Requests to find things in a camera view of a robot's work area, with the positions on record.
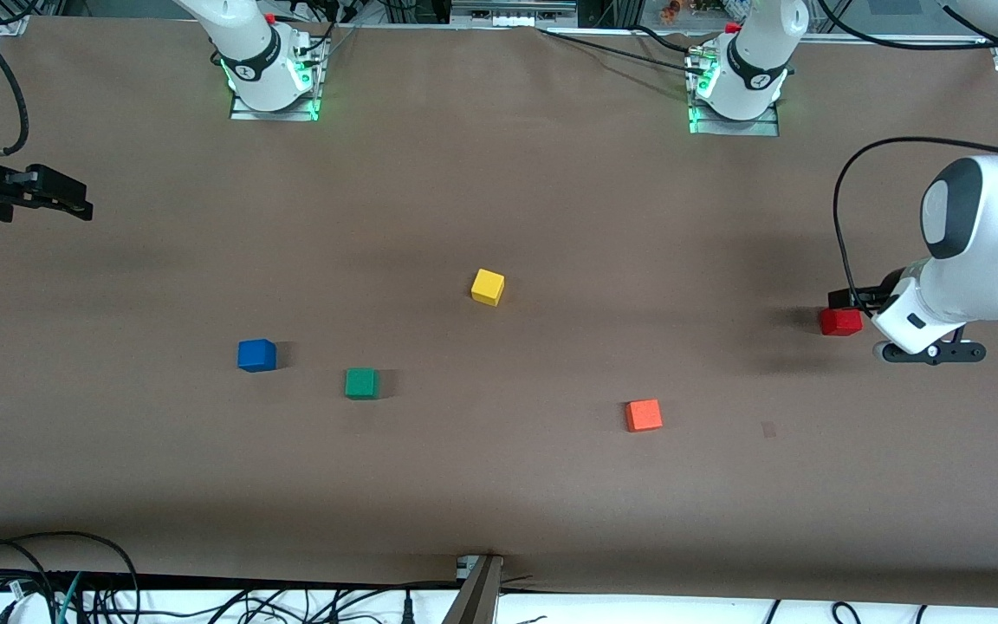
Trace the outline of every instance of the orange cube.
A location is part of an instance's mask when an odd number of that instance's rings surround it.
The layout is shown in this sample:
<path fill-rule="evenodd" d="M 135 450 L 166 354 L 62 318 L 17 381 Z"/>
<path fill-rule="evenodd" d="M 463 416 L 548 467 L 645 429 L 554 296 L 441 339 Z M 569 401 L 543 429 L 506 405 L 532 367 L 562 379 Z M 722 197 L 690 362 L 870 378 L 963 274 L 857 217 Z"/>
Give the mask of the orange cube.
<path fill-rule="evenodd" d="M 626 403 L 626 429 L 630 433 L 661 429 L 661 404 L 657 399 Z"/>

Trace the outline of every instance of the table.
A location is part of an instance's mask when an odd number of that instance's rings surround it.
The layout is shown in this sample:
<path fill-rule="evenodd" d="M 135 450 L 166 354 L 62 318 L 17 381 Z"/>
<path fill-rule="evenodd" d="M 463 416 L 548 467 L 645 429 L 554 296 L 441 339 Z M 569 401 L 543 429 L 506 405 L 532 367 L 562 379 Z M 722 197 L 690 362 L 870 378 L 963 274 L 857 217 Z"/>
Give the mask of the table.
<path fill-rule="evenodd" d="M 814 320 L 844 159 L 998 143 L 986 52 L 805 44 L 760 139 L 689 134 L 673 70 L 530 29 L 364 29 L 305 124 L 227 120 L 194 23 L 37 17 L 1 47 L 32 119 L 7 162 L 87 182 L 95 221 L 0 224 L 0 533 L 94 530 L 154 573 L 411 581 L 494 550 L 543 589 L 998 604 L 998 323 L 985 362 L 931 368 Z M 0 76 L 0 143 L 14 106 Z M 925 253 L 959 155 L 852 171 L 859 281 Z M 237 370 L 252 337 L 286 367 Z M 346 400 L 346 367 L 391 398 Z M 664 429 L 627 433 L 650 396 Z"/>

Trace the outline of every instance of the wooden block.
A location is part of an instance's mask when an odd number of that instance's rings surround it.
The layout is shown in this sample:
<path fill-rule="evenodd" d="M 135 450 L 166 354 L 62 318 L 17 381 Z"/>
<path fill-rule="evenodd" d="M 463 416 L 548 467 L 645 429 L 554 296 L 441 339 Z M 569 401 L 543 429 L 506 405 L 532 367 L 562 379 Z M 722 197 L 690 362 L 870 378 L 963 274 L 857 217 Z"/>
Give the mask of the wooden block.
<path fill-rule="evenodd" d="M 661 404 L 657 399 L 626 403 L 626 429 L 631 433 L 661 429 Z"/>
<path fill-rule="evenodd" d="M 352 400 L 379 399 L 379 371 L 376 368 L 349 368 L 345 371 L 345 396 Z"/>
<path fill-rule="evenodd" d="M 499 305 L 499 297 L 502 296 L 506 280 L 506 277 L 500 276 L 499 273 L 480 269 L 476 273 L 476 280 L 472 282 L 472 299 L 488 305 Z"/>
<path fill-rule="evenodd" d="M 855 335 L 864 325 L 860 319 L 860 309 L 826 308 L 819 312 L 819 327 L 823 335 Z"/>

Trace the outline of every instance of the metal frame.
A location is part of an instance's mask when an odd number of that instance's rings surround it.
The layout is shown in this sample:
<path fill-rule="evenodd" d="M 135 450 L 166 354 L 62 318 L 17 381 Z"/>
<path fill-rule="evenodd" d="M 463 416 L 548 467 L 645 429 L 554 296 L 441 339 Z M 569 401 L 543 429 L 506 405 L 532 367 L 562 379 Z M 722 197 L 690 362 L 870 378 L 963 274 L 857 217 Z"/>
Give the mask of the metal frame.
<path fill-rule="evenodd" d="M 494 623 L 500 577 L 502 557 L 480 556 L 441 624 Z"/>

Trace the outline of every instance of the black band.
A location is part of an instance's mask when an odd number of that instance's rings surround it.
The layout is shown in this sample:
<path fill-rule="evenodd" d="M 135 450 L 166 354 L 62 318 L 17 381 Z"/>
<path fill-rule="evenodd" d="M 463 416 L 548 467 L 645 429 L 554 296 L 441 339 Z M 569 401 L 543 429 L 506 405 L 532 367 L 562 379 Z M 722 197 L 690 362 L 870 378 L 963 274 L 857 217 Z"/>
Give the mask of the black band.
<path fill-rule="evenodd" d="M 726 44 L 726 59 L 729 60 L 729 67 L 734 70 L 734 74 L 742 77 L 745 88 L 749 91 L 763 91 L 772 84 L 774 80 L 784 74 L 787 63 L 783 63 L 777 68 L 759 68 L 751 66 L 741 55 L 737 53 L 737 35 Z"/>
<path fill-rule="evenodd" d="M 218 53 L 222 56 L 222 62 L 225 63 L 225 67 L 230 68 L 230 74 L 233 74 L 238 80 L 245 82 L 260 80 L 261 73 L 270 64 L 276 62 L 277 58 L 280 58 L 280 32 L 272 27 L 269 27 L 269 30 L 272 31 L 272 41 L 269 41 L 269 46 L 260 55 L 238 61 L 230 59 L 229 56 L 222 55 L 221 52 Z"/>

